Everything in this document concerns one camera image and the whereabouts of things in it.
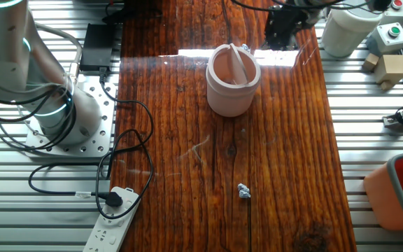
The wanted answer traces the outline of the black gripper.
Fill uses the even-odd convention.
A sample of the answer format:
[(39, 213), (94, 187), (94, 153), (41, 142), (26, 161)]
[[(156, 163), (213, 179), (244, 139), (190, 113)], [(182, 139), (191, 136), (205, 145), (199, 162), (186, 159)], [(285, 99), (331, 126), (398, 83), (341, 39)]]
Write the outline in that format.
[(285, 49), (296, 48), (296, 34), (301, 30), (306, 21), (306, 13), (296, 8), (282, 6), (271, 6), (266, 23), (266, 36), (269, 37), (269, 47), (280, 49), (279, 36), (290, 36), (286, 42)]

